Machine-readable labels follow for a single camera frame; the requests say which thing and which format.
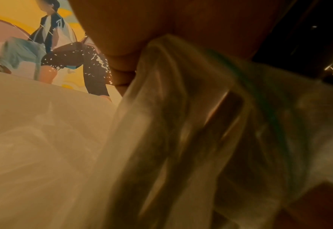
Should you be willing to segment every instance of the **painted figure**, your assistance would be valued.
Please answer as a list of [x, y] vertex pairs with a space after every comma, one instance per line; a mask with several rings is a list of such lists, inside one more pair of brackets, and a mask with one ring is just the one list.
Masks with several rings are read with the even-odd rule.
[[90, 37], [54, 49], [42, 58], [39, 81], [52, 83], [62, 68], [83, 65], [83, 79], [90, 94], [109, 96], [106, 84], [112, 84], [105, 56], [100, 53]]
[[71, 27], [57, 13], [58, 0], [36, 0], [38, 7], [47, 13], [41, 18], [40, 27], [28, 40], [11, 37], [0, 53], [0, 71], [11, 74], [22, 61], [40, 64], [44, 55], [54, 48], [76, 41]]

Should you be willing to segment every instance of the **mural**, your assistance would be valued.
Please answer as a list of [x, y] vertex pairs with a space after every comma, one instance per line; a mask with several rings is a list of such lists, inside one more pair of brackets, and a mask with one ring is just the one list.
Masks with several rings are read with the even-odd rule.
[[105, 56], [67, 0], [0, 0], [0, 71], [119, 97]]

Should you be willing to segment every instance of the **dark pants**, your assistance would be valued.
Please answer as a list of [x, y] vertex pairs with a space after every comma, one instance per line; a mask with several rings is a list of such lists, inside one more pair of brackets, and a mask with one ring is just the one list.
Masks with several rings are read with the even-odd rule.
[[97, 53], [94, 47], [82, 42], [73, 42], [54, 49], [46, 54], [41, 66], [47, 65], [59, 70], [69, 66], [83, 65], [83, 79], [90, 94], [109, 95], [106, 84], [112, 84], [109, 66], [105, 56]]

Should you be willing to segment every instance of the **skin crease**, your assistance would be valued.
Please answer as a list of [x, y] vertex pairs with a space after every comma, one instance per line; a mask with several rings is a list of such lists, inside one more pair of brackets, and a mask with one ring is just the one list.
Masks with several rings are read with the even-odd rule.
[[[251, 58], [278, 16], [279, 0], [69, 0], [105, 54], [123, 95], [142, 48], [171, 33], [224, 55]], [[333, 185], [323, 184], [285, 207], [274, 229], [333, 229]]]

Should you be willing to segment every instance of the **hand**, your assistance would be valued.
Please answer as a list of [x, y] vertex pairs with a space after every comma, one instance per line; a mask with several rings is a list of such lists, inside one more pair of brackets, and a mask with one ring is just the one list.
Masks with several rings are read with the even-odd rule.
[[271, 30], [282, 0], [69, 0], [111, 67], [121, 94], [142, 48], [170, 33], [225, 55], [251, 57]]

